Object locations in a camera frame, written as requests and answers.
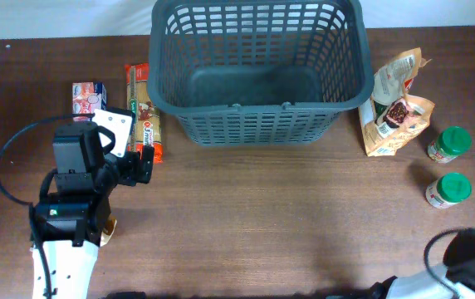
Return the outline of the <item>green lid jar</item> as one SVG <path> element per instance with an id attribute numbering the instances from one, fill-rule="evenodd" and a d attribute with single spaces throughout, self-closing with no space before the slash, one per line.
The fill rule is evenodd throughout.
<path id="1" fill-rule="evenodd" d="M 425 190 L 426 201 L 435 208 L 450 208 L 472 194 L 469 179 L 460 173 L 448 173 L 432 182 Z"/>
<path id="2" fill-rule="evenodd" d="M 429 144 L 427 154 L 431 160 L 446 164 L 467 153 L 471 146 L 472 137 L 467 130 L 450 126 Z"/>

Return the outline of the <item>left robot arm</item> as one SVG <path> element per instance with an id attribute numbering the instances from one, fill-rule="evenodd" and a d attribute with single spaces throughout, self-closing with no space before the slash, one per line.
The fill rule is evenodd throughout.
<path id="1" fill-rule="evenodd" d="M 147 184 L 154 148 L 114 153 L 114 133 L 93 122 L 59 127 L 52 141 L 56 168 L 42 181 L 39 202 L 30 207 L 35 298 L 85 298 L 111 215 L 109 196 L 117 185 Z"/>

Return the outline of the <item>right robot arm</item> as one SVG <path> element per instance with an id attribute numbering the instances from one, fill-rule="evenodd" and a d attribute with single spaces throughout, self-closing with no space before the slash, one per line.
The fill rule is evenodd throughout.
<path id="1" fill-rule="evenodd" d="M 436 266 L 429 262 L 433 245 L 453 236 Z M 410 277 L 390 277 L 375 284 L 369 298 L 475 298 L 475 228 L 452 228 L 427 243 L 424 270 Z"/>

